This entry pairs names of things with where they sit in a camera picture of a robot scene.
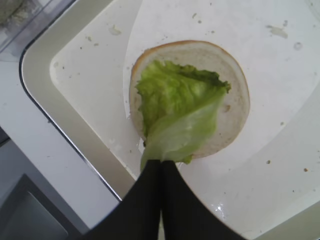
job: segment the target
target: white bread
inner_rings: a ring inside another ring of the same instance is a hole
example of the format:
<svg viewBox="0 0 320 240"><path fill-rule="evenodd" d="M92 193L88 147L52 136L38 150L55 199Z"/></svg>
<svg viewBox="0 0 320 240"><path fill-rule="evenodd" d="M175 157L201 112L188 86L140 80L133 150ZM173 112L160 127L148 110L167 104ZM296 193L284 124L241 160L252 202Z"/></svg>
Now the white bread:
<svg viewBox="0 0 320 240"><path fill-rule="evenodd" d="M178 41L146 50L135 62L129 89L130 114L134 127L143 135L143 116L138 110L141 97L135 88L142 71L154 60L172 61L179 65L192 65L198 70L217 72L222 82L228 81L231 90L218 110L217 127L209 141L193 154L193 158L212 155L231 144L245 125L250 110L250 97L246 78L237 61L217 45L205 41Z"/></svg>

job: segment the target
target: white plastic tray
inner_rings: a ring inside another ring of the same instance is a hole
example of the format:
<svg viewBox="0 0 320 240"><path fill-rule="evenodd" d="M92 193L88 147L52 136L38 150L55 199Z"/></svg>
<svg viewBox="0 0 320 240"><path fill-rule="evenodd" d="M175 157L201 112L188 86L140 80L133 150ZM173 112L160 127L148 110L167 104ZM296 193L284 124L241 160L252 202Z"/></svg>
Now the white plastic tray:
<svg viewBox="0 0 320 240"><path fill-rule="evenodd" d="M129 113L136 59L179 40L224 48L248 82L247 123L230 146L180 172L213 213L253 239L320 200L320 23L308 4L79 0L27 50L23 81L124 196L143 150Z"/></svg>

